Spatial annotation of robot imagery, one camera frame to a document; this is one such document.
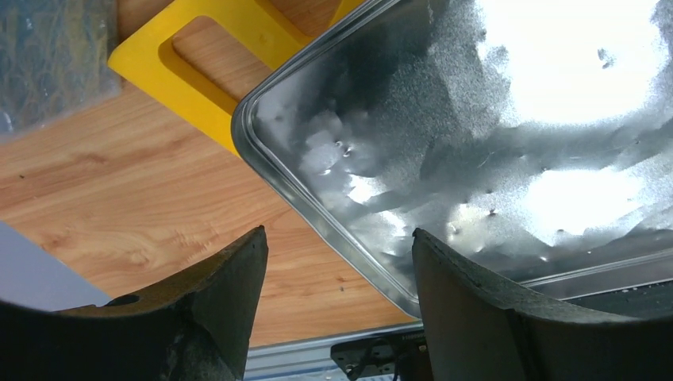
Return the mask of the silver tin lid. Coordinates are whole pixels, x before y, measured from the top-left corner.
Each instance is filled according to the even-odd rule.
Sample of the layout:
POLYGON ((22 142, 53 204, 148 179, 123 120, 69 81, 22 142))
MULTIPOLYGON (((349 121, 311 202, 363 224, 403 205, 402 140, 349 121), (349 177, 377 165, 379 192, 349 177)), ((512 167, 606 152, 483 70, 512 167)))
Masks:
POLYGON ((367 1, 231 133, 413 317, 415 229, 559 299, 672 278, 669 1, 367 1))

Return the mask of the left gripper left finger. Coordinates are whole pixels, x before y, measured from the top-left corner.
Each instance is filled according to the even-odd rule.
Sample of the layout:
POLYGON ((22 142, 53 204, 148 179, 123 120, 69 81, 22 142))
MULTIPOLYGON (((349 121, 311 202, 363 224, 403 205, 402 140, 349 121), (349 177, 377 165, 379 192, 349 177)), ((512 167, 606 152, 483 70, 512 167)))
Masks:
POLYGON ((255 227, 212 256, 104 306, 1 304, 4 380, 241 380, 267 269, 255 227))

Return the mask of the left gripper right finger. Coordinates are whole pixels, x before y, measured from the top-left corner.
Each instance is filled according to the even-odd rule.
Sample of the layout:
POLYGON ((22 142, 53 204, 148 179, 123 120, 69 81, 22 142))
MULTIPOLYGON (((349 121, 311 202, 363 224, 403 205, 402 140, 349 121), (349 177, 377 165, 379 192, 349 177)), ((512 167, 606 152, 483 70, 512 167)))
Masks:
POLYGON ((437 380, 669 380, 671 317, 594 310, 524 287, 413 234, 421 320, 437 380))

